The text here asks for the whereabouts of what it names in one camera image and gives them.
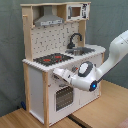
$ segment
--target toy kitchen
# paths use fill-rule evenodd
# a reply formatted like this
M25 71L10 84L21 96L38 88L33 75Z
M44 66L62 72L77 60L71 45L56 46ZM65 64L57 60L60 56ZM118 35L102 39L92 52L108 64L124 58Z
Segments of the toy kitchen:
M89 61L99 67L105 48L85 43L90 2L22 4L26 108L49 127L101 95L72 88L53 72L78 73Z

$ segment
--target wooden table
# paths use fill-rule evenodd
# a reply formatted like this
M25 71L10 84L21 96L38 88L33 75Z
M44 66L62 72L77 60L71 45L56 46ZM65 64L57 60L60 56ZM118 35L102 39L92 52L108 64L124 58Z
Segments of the wooden table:
M37 119L23 109L16 110L0 118L0 128L44 128ZM52 125L50 128L81 128L69 118Z
M115 128L128 118L128 89L103 80L101 93L71 117L87 128Z

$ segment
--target black burner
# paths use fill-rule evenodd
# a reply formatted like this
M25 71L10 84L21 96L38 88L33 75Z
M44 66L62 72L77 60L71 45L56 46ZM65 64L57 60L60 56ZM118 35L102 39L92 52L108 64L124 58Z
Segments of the black burner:
M60 63L60 62L69 60L69 59L73 59L73 57L66 56L66 55L63 55L63 54L60 54L60 53L54 53L54 54L51 54L51 55L36 58L36 59L34 59L34 62L43 64L45 66L50 66L50 65L53 65L53 64L56 64L56 63Z

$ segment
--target backsplash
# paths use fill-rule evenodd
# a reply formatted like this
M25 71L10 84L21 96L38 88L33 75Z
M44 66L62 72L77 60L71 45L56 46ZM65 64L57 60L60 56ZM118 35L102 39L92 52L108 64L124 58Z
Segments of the backsplash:
M31 31L33 58L64 51L73 33L78 33L79 22L35 27ZM78 36L73 38L78 46Z

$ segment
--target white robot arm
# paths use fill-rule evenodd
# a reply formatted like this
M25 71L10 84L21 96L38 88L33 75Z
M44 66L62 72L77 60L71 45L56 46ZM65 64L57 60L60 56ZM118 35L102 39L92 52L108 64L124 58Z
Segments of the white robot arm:
M94 91L102 77L115 67L127 53L128 30L111 42L109 57L99 68L96 68L91 62L85 62L79 67L78 74L59 68L54 69L53 73L71 87L84 91Z

